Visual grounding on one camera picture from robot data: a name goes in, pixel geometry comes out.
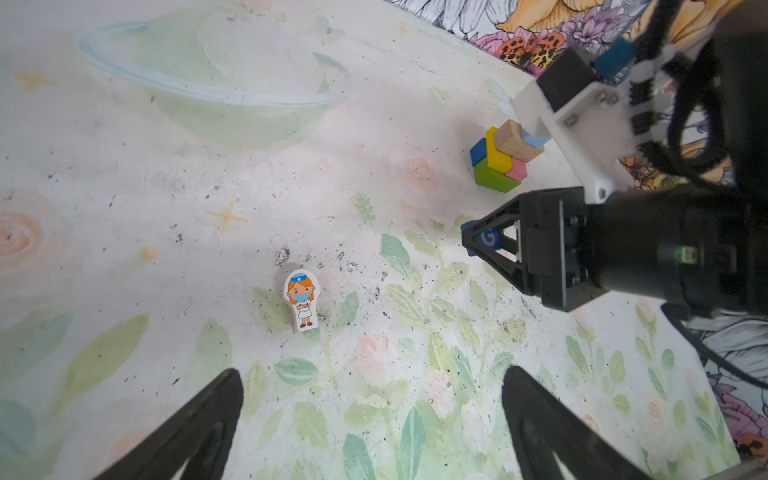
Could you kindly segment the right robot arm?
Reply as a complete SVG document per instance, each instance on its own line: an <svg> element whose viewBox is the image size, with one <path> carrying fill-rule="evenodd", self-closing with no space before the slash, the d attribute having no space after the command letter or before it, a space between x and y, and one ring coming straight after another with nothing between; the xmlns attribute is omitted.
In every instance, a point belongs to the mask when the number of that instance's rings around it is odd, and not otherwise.
<svg viewBox="0 0 768 480"><path fill-rule="evenodd" d="M671 36L683 10L661 1L598 52L570 34L499 51L543 70L474 163L508 172L552 142L578 182L515 196L462 242L548 308L622 292L681 320L767 310L767 5L735 2L692 44Z"/></svg>

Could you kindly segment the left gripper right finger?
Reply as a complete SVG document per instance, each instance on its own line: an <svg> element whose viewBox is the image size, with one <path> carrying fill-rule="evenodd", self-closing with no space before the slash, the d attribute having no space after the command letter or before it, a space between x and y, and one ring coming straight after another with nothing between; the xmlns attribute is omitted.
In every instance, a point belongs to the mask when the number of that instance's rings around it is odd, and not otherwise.
<svg viewBox="0 0 768 480"><path fill-rule="evenodd" d="M524 479L646 479L519 366L505 373L502 405Z"/></svg>

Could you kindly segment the yellow rectangular block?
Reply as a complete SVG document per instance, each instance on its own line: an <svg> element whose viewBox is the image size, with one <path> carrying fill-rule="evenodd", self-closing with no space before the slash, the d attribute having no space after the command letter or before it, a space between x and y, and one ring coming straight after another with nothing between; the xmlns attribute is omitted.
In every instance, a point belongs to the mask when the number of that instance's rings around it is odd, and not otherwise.
<svg viewBox="0 0 768 480"><path fill-rule="evenodd" d="M487 163L491 169L506 175L513 169L513 159L511 156L497 149L495 141L495 133L497 131L498 129L496 127L490 127L486 132Z"/></svg>

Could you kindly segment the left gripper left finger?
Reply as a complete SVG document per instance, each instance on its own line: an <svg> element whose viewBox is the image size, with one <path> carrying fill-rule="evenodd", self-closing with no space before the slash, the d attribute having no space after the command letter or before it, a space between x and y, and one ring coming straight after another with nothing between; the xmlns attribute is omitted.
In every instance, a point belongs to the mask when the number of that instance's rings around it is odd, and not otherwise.
<svg viewBox="0 0 768 480"><path fill-rule="evenodd" d="M222 371L197 395L100 473L100 479L221 479L244 400L238 370Z"/></svg>

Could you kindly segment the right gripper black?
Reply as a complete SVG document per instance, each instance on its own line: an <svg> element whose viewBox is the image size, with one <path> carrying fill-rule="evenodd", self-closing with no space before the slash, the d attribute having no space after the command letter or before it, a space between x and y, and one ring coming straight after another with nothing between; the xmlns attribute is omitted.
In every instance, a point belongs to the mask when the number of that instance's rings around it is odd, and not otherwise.
<svg viewBox="0 0 768 480"><path fill-rule="evenodd" d="M518 195L462 231L464 247L522 294L570 312L607 291L659 299L665 312L764 312L767 211L704 189L582 188ZM475 240L520 240L523 264Z"/></svg>

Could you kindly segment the green rectangular block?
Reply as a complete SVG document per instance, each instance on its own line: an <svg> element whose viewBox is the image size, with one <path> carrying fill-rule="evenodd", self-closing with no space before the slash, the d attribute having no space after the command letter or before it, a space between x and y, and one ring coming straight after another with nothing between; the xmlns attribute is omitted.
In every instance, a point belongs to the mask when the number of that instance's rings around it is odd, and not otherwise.
<svg viewBox="0 0 768 480"><path fill-rule="evenodd" d="M501 193L509 193L521 185L521 181L507 177L488 165L486 158L473 166L475 183Z"/></svg>

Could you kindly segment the natural wood rectangular block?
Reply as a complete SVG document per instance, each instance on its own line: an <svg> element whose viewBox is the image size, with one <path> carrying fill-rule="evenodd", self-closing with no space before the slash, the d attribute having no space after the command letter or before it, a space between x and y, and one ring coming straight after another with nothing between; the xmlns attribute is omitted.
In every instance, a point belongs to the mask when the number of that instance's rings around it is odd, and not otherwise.
<svg viewBox="0 0 768 480"><path fill-rule="evenodd" d="M496 150L524 163L531 162L544 152L523 139L522 127L514 120L507 120L493 135Z"/></svg>

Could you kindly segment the light blue cube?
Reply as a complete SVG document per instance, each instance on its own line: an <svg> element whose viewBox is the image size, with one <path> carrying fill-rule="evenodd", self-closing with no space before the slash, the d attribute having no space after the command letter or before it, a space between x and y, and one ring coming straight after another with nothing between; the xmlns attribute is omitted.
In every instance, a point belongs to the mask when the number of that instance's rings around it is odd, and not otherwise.
<svg viewBox="0 0 768 480"><path fill-rule="evenodd" d="M535 136L524 128L521 128L521 138L535 148L543 148L551 140L550 137Z"/></svg>

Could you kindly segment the pink rectangular block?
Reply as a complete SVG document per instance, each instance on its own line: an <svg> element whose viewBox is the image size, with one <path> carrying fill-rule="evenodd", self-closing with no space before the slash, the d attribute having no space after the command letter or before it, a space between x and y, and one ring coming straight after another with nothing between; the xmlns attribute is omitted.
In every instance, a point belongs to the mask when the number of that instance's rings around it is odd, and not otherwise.
<svg viewBox="0 0 768 480"><path fill-rule="evenodd" d="M528 177L527 163L512 157L512 168L506 172L506 176L514 181L522 182Z"/></svg>

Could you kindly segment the dark blue cube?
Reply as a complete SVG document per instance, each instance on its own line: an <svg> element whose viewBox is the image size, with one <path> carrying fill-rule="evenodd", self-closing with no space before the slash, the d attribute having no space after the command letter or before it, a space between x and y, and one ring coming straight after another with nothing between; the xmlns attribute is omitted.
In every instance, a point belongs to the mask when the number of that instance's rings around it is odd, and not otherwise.
<svg viewBox="0 0 768 480"><path fill-rule="evenodd" d="M487 157L486 138L482 137L471 149L470 158L472 167L480 164Z"/></svg>

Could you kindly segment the blue letter G cube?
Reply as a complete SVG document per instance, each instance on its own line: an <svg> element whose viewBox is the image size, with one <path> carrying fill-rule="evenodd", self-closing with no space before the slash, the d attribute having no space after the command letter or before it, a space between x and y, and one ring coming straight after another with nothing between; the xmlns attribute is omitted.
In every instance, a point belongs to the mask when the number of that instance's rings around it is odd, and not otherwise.
<svg viewBox="0 0 768 480"><path fill-rule="evenodd" d="M468 222L461 224L460 228L462 231L464 231L465 229L471 227L474 223L476 223L475 220L470 220ZM479 239L482 241L484 245L491 247L494 251L501 250L503 247L501 234L496 228L483 232L481 235L479 235ZM472 252L471 250L466 249L466 251L469 257L476 256L475 253Z"/></svg>

